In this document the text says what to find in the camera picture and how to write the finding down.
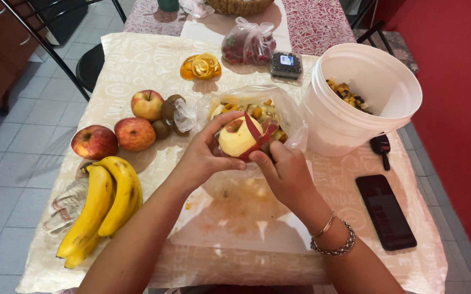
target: smartphone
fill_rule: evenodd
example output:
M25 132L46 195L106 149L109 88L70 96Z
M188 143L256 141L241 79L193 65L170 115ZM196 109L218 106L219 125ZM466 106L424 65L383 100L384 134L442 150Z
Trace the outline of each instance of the smartphone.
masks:
M381 240L382 248L393 251L415 247L417 240L386 177L358 177L355 182Z

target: red apple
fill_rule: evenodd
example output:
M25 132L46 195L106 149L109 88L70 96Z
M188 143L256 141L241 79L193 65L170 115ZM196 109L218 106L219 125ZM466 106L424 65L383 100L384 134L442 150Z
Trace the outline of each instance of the red apple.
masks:
M137 117L123 118L114 126L114 132L121 148L140 151L150 147L155 141L155 131L146 120Z
M248 121L253 123L254 130L248 128ZM251 162L248 156L255 150L261 150L261 145L270 139L270 135L278 128L277 120L265 121L263 126L266 128L265 131L263 131L263 127L257 120L248 115L232 120L219 133L219 146L221 150L231 157ZM258 137L257 141L252 136L252 131L259 132L260 137Z
M139 91L132 96L130 107L135 117L144 118L153 123L161 119L163 97L154 90Z
M119 149L114 132L99 124L77 132L70 145L75 154L89 160L114 156Z

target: green cup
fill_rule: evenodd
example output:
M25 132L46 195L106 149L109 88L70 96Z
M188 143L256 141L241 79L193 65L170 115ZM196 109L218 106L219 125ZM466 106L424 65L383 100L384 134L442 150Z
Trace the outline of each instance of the green cup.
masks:
M158 0L158 5L162 11L166 12L174 12L179 10L178 0Z

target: white bucket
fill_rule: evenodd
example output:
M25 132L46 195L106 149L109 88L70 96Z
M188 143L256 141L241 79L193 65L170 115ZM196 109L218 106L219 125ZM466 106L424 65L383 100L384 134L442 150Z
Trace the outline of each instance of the white bucket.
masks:
M336 78L369 104L370 115L351 107L326 83ZM362 44L340 44L319 58L302 107L309 126L308 147L337 157L382 132L407 124L422 103L413 73L395 57Z

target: bangle bracelet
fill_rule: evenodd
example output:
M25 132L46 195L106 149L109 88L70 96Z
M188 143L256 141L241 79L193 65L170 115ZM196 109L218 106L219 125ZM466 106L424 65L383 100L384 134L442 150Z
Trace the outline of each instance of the bangle bracelet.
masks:
M312 238L318 238L318 237L322 236L324 233L326 233L326 232L330 229L331 224L334 222L334 220L335 220L335 211L332 209L332 210L331 210L331 218L330 218L330 220L328 221L328 223L324 226L324 228L323 228L322 230L320 230L320 231L319 231L317 234L315 234L315 235L312 235L309 231L308 231L308 234L310 234L310 236L311 236Z
M346 252L350 251L353 248L353 245L355 244L355 232L353 231L353 229L350 227L350 225L347 222L343 220L341 221L344 223L346 228L348 228L348 240L346 240L346 244L344 244L343 247L336 250L320 249L319 247L317 247L317 244L315 244L315 240L312 238L312 241L310 242L310 248L326 256L333 256L333 257L341 256L345 254Z

